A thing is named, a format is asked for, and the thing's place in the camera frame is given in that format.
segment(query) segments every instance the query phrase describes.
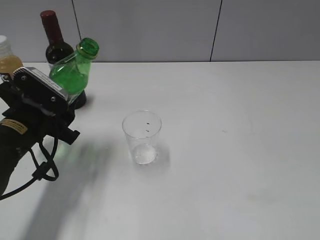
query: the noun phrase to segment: plastic cup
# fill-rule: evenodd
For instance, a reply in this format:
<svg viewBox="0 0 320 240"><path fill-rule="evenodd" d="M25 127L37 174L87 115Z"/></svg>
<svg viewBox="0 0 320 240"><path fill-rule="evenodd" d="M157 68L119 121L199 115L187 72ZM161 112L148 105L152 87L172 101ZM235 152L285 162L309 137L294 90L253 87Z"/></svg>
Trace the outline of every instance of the plastic cup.
<svg viewBox="0 0 320 240"><path fill-rule="evenodd" d="M122 129L136 163L144 165L156 159L161 126L160 117L149 110L139 110L124 118Z"/></svg>

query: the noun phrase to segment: dark glass bottle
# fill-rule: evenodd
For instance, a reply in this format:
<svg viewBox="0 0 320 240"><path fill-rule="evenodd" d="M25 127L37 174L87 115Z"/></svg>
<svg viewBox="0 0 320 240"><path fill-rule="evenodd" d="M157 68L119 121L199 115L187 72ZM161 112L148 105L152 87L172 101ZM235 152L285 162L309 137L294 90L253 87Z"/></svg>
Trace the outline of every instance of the dark glass bottle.
<svg viewBox="0 0 320 240"><path fill-rule="evenodd" d="M41 12L40 16L49 41L49 46L45 51L45 57L51 68L56 62L71 55L74 50L62 37L56 13L52 10L46 10ZM85 91L77 97L76 101L75 109L79 109L86 104L87 97Z"/></svg>

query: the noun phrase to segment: wine bottle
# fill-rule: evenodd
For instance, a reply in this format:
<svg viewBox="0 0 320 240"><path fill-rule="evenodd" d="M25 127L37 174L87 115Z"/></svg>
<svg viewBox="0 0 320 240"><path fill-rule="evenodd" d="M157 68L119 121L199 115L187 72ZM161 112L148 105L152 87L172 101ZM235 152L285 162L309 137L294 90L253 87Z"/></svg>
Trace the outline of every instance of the wine bottle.
<svg viewBox="0 0 320 240"><path fill-rule="evenodd" d="M97 57L99 45L91 38L84 38L71 55L58 61L50 71L50 78L68 93L68 103L84 91L88 84L91 62Z"/></svg>
<svg viewBox="0 0 320 240"><path fill-rule="evenodd" d="M52 10L46 10L41 12L40 16L49 41L45 57L51 69L55 63L70 56L74 50L62 37L56 13ZM76 101L75 109L79 109L86 104L87 97L85 91L78 96Z"/></svg>

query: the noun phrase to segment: white table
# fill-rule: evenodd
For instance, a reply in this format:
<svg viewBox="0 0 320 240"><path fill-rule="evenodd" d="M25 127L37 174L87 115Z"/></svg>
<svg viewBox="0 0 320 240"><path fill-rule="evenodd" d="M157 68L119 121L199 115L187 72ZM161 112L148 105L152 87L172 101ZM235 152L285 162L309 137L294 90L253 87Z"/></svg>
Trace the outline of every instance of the white table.
<svg viewBox="0 0 320 240"><path fill-rule="evenodd" d="M319 61L94 63L86 92L60 178L0 202L0 240L319 239ZM147 166L121 128L138 109L163 122Z"/></svg>

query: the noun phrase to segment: black cable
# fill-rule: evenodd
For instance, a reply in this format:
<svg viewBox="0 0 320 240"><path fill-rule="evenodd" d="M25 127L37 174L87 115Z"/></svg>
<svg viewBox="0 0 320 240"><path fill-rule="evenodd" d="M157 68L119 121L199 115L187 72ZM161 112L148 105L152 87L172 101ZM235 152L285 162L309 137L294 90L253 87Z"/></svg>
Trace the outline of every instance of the black cable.
<svg viewBox="0 0 320 240"><path fill-rule="evenodd" d="M47 151L47 149L44 147L43 145L43 141L39 141L39 147L43 153L43 155L45 156L45 158L47 159L47 162L43 162L41 163L41 165L38 164L36 156L34 154L34 152L32 151L32 149L29 149L29 152L31 154L33 163L36 167L36 171L32 174L33 178L28 181L26 184L22 185L21 187L6 193L4 195L0 196L0 201L7 199L15 194L20 193L21 191L23 191L24 189L26 189L27 187L29 187L31 184L33 184L37 179L41 180L42 178L48 181L55 181L57 180L57 178L59 177L59 171L58 168L54 162L54 156L56 155L57 149L58 149L58 141L59 141L59 128L57 126L57 124L55 122L53 122L53 127L54 127L54 131L55 131L55 136L54 136L54 142L53 142L53 149L51 154L49 154L49 152ZM52 169L53 173L54 173L54 177L47 175L47 172Z"/></svg>
<svg viewBox="0 0 320 240"><path fill-rule="evenodd" d="M29 149L29 153L31 154L31 157L32 157L33 163L35 165L35 168L39 168L39 163L37 162L37 159L36 159L36 156L34 154L34 151L32 151L31 148Z"/></svg>
<svg viewBox="0 0 320 240"><path fill-rule="evenodd" d="M25 190L27 187L29 187L31 184L33 184L37 179L34 177L32 178L30 181L28 181L26 184L22 185L21 187L9 192L9 193L6 193L2 196L0 196L0 201L3 200L3 199L7 199L17 193L20 193L22 190Z"/></svg>
<svg viewBox="0 0 320 240"><path fill-rule="evenodd" d="M73 13L74 13L74 18L75 18L76 27L78 28L79 38L80 38L80 40L82 40L82 38L81 38L81 33L80 33L80 28L79 28L79 24L78 24L78 18L77 18L77 14L76 14L76 9L75 9L74 0L71 0L71 3L72 3L72 7L73 7Z"/></svg>
<svg viewBox="0 0 320 240"><path fill-rule="evenodd" d="M212 54L214 53L214 46L215 46L215 41L216 41L216 36L217 36L217 30L218 30L218 24L219 24L219 19L220 19L220 13L221 13L221 7L222 7L222 1L220 2L220 8L219 8L219 14L218 18L216 20L216 26L215 26L215 31L214 31L214 37L213 37L213 43L212 43L212 48L211 48L211 55L210 55L210 61L212 60Z"/></svg>

